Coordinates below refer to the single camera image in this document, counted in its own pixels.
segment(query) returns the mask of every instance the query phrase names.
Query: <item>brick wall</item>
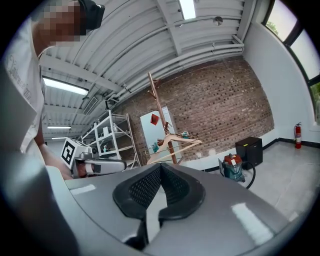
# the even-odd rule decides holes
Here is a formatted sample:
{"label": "brick wall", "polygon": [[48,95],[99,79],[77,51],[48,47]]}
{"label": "brick wall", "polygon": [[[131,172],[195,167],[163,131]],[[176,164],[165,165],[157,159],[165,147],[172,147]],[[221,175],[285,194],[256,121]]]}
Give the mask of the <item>brick wall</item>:
{"label": "brick wall", "polygon": [[[140,117],[157,109],[150,88],[119,105],[128,113],[140,160],[147,149]],[[274,128],[270,105],[261,84],[242,56],[207,62],[163,79],[157,90],[162,107],[174,116],[179,133],[198,135],[202,144],[184,152],[184,160],[224,152],[246,137],[260,137]]]}

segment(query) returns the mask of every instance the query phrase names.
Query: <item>ceiling vent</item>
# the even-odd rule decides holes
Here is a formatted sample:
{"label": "ceiling vent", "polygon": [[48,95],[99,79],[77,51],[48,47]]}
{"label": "ceiling vent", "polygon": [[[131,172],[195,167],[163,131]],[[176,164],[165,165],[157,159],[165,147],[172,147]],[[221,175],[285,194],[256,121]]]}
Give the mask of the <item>ceiling vent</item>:
{"label": "ceiling vent", "polygon": [[85,115],[88,115],[93,109],[93,107],[97,104],[97,102],[98,102],[98,99],[94,96],[84,108],[83,113]]}

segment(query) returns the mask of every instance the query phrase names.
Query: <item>white ceiling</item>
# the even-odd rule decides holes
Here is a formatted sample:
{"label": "white ceiling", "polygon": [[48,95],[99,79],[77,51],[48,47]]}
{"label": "white ceiling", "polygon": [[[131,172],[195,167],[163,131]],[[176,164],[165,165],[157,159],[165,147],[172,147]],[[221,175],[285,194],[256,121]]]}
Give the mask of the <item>white ceiling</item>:
{"label": "white ceiling", "polygon": [[[178,0],[95,2],[105,6],[101,27],[72,46],[48,49],[40,63],[44,76],[84,87],[89,99],[96,96],[99,101],[84,115],[89,99],[47,87],[42,123],[46,139],[81,135],[103,113],[103,99],[112,106],[131,97],[149,85],[149,71],[154,78],[163,78],[241,53],[241,42],[233,36],[243,41],[256,4],[256,0],[194,0],[196,18],[184,20]],[[222,25],[216,26],[216,16],[223,18]],[[72,128],[48,130],[47,125]]]}

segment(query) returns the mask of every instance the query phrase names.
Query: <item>fluorescent light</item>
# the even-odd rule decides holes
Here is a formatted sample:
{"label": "fluorescent light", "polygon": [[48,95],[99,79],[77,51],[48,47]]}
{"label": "fluorescent light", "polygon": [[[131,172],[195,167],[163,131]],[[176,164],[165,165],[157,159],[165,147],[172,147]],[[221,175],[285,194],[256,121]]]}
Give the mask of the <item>fluorescent light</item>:
{"label": "fluorescent light", "polygon": [[44,83],[46,86],[49,87],[54,87],[57,89],[61,89],[61,90],[65,90],[65,91],[69,91],[75,94],[81,94],[86,96],[88,94],[88,91],[86,89],[80,88],[78,86],[69,84],[69,83],[65,83],[65,82],[61,82],[61,81],[57,81],[51,78],[43,78]]}
{"label": "fluorescent light", "polygon": [[48,129],[71,129],[71,126],[48,126]]}
{"label": "fluorescent light", "polygon": [[68,137],[55,137],[52,138],[52,140],[62,140],[62,139],[67,139]]}
{"label": "fluorescent light", "polygon": [[183,18],[185,20],[196,17],[194,0],[180,0]]}

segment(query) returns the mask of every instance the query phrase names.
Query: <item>white t-shirt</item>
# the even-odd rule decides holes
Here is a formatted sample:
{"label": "white t-shirt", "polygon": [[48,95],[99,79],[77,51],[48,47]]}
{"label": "white t-shirt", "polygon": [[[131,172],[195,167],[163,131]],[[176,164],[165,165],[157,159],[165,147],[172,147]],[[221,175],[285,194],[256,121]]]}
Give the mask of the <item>white t-shirt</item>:
{"label": "white t-shirt", "polygon": [[26,20],[16,32],[4,56],[4,66],[12,83],[36,111],[20,149],[22,152],[42,159],[34,140],[38,133],[44,109],[46,86],[41,77],[40,62],[32,39],[31,20]]}

